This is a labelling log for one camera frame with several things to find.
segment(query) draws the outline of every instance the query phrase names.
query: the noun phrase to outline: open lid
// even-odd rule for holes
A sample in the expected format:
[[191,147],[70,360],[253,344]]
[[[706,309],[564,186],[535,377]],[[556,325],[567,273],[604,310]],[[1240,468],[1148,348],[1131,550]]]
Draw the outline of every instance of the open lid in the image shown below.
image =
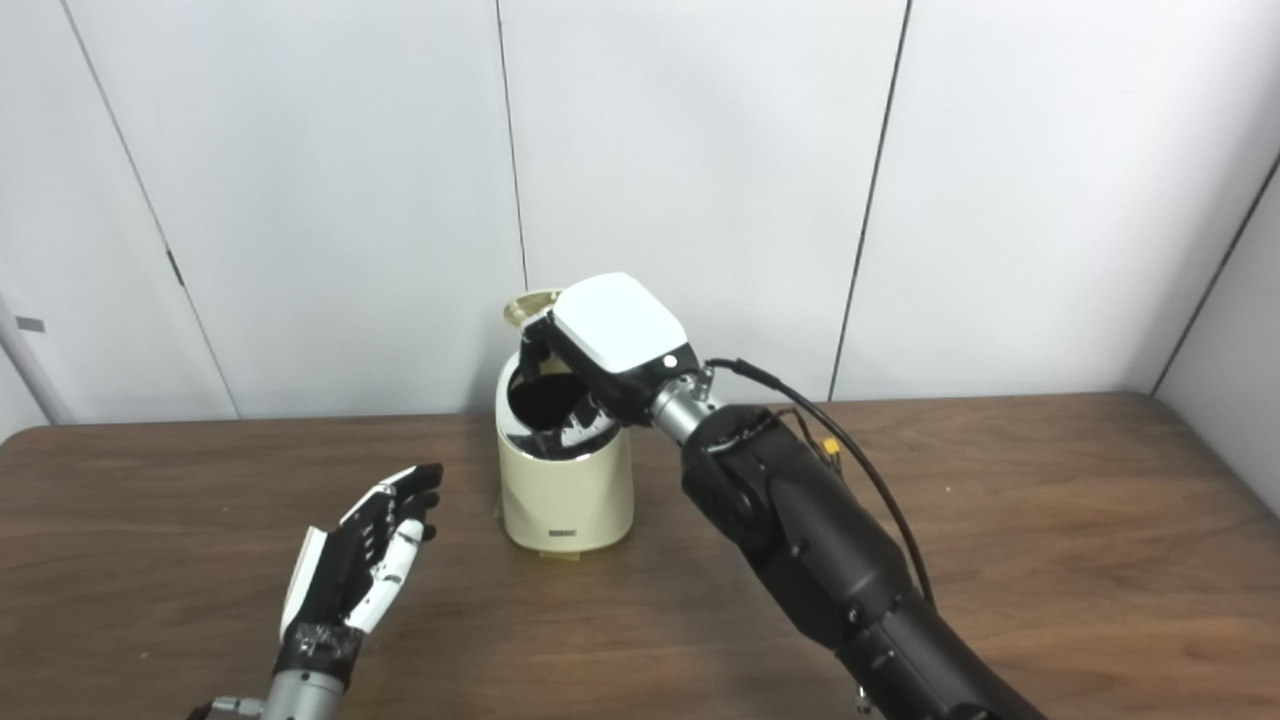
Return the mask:
[[561,291],[558,290],[535,290],[532,292],[526,292],[503,307],[502,318],[507,320],[508,325],[518,328],[525,324],[525,320],[541,313],[548,305],[553,305],[556,299],[559,297],[559,293]]

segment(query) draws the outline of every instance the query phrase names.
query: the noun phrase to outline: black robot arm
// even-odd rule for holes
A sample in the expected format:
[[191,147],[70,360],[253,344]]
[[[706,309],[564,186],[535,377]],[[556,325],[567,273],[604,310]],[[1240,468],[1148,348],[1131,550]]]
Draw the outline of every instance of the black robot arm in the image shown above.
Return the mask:
[[718,409],[681,456],[686,495],[886,719],[1044,720],[924,601],[897,543],[777,415]]

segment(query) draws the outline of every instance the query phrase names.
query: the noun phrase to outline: robotic hand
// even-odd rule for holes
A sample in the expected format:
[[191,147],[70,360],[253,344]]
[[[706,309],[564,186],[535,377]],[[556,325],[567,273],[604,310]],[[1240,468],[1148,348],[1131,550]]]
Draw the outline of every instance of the robotic hand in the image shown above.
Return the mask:
[[375,484],[332,532],[307,528],[280,618],[280,651],[266,702],[219,697],[211,710],[262,720],[332,720],[351,685],[364,637],[399,593],[419,546],[435,537],[440,465],[407,468]]
[[521,332],[526,377],[554,354],[603,410],[681,447],[685,493],[887,720],[1044,720],[938,616],[897,543],[809,446],[768,409],[710,393],[712,366],[777,389],[776,378],[699,363],[680,322],[621,273],[564,290]]

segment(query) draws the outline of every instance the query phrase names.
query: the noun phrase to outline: wire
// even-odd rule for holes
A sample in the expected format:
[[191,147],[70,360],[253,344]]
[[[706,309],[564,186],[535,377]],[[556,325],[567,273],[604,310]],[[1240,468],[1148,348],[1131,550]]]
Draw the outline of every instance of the wire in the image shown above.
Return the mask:
[[822,424],[822,427],[827,428],[827,432],[836,436],[836,438],[845,447],[849,448],[849,452],[854,456],[855,460],[858,460],[858,464],[861,465],[863,471],[867,473],[867,477],[872,480],[872,484],[876,486],[876,492],[878,492],[881,500],[884,501],[884,506],[888,507],[888,514],[893,518],[893,523],[897,525],[899,533],[902,534],[902,544],[906,546],[906,553],[911,557],[911,565],[915,568],[915,577],[920,583],[920,594],[924,596],[924,600],[928,601],[929,605],[937,606],[937,602],[933,600],[933,583],[929,582],[929,571],[924,566],[924,555],[920,553],[920,546],[919,543],[915,542],[915,534],[911,533],[911,527],[908,524],[906,516],[902,515],[902,509],[899,507],[897,500],[893,498],[893,493],[892,491],[888,489],[888,484],[884,482],[884,478],[881,477],[879,470],[876,469],[876,465],[872,465],[870,459],[867,457],[867,454],[863,452],[863,448],[859,447],[856,442],[854,442],[854,438],[849,437],[849,433],[846,433],[844,428],[836,424],[836,421],[832,420],[829,415],[823,413],[823,410],[817,405],[814,405],[813,401],[810,401],[808,397],[800,395],[800,392],[797,392],[791,386],[783,383],[773,374],[762,370],[760,368],[756,368],[755,365],[748,363],[746,360],[742,359],[726,360],[723,357],[712,357],[710,360],[707,361],[707,365],[710,368],[724,368],[726,370],[730,370],[733,374],[742,375],[744,378],[754,380],[769,389],[781,392],[782,395],[787,396],[787,398],[791,400],[791,402],[795,402],[796,405],[803,407],[806,413],[813,415],[813,418],[818,420]]
[[822,464],[832,470],[836,469],[835,460],[822,451],[822,446],[818,445],[818,441],[813,438],[813,433],[809,432],[809,423],[805,421],[804,415],[797,413],[795,407],[783,407],[782,410],[778,410],[777,415],[778,418],[783,415],[792,415],[796,419],[796,424],[800,427],[800,433],[804,434],[805,442],[809,445],[809,448],[813,450],[813,454],[818,456],[818,460],[822,460]]

